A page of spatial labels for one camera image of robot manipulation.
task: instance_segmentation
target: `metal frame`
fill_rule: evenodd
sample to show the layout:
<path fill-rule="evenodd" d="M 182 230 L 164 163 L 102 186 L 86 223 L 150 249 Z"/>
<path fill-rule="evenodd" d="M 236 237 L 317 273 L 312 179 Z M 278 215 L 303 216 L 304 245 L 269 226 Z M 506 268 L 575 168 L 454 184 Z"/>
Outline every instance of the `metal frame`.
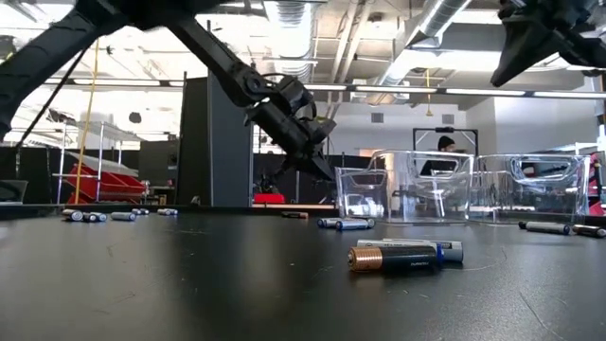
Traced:
<path fill-rule="evenodd" d="M 84 130 L 85 122 L 70 122 L 69 124 L 65 122 L 63 125 L 63 137 L 62 137 L 62 146 L 61 146 L 61 159 L 59 161 L 59 172 L 56 174 L 52 174 L 58 178 L 57 185 L 57 204 L 61 203 L 61 190 L 62 183 L 64 178 L 69 177 L 77 177 L 76 174 L 63 174 L 63 166 L 65 163 L 65 143 L 67 140 L 67 127 L 73 126 L 78 128 L 80 131 Z M 106 123 L 106 122 L 89 122 L 89 133 L 94 135 L 98 135 L 99 145 L 98 145 L 98 169 L 97 175 L 81 175 L 80 178 L 89 178 L 97 180 L 97 195 L 95 200 L 99 201 L 99 196 L 101 194 L 101 173 L 102 173 L 102 164 L 103 164 L 103 141 L 105 139 L 111 139 L 117 142 L 118 144 L 118 154 L 117 154 L 117 163 L 118 165 L 122 165 L 122 143 L 124 141 L 133 141 L 133 142 L 141 142 L 144 141 L 143 138 L 135 135 L 134 133 L 123 131 L 117 126 Z"/>
<path fill-rule="evenodd" d="M 419 137 L 419 139 L 417 139 L 417 132 L 424 132 L 424 134 Z M 452 128 L 452 127 L 441 127 L 441 128 L 413 128 L 413 151 L 417 150 L 417 145 L 420 143 L 420 141 L 422 141 L 425 136 L 427 136 L 430 132 L 435 132 L 438 134 L 454 134 L 454 133 L 462 133 L 463 136 L 465 136 L 465 138 L 467 138 L 468 141 L 470 141 L 470 143 L 473 144 L 473 146 L 475 147 L 475 155 L 479 155 L 480 154 L 480 147 L 479 147 L 479 140 L 478 140 L 478 136 L 479 133 L 477 131 L 477 129 L 457 129 L 457 128 Z M 471 137 L 469 137 L 467 135 L 467 133 L 472 133 L 474 136 L 474 139 L 472 139 Z"/>

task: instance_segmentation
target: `clear plastic bin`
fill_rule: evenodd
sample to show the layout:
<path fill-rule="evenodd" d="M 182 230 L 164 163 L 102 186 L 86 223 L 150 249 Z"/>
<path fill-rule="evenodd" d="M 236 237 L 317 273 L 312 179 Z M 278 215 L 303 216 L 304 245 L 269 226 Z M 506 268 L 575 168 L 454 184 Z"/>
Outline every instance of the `clear plastic bin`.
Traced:
<path fill-rule="evenodd" d="M 477 157 L 470 190 L 471 221 L 509 224 L 521 217 L 574 222 L 587 212 L 589 157 L 521 154 Z"/>
<path fill-rule="evenodd" d="M 467 218 L 473 156 L 381 151 L 365 170 L 336 169 L 341 217 L 388 223 L 462 223 Z M 423 169 L 430 174 L 421 175 Z"/>

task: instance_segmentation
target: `table surface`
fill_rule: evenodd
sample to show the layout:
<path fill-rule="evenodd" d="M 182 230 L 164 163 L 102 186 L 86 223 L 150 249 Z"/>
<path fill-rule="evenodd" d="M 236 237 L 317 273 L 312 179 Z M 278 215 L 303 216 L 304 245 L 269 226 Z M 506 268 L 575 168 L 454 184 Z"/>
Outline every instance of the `table surface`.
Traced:
<path fill-rule="evenodd" d="M 462 241 L 436 275 L 352 274 L 358 239 Z M 0 222 L 2 340 L 603 340 L 606 240 L 515 226 L 151 215 Z"/>

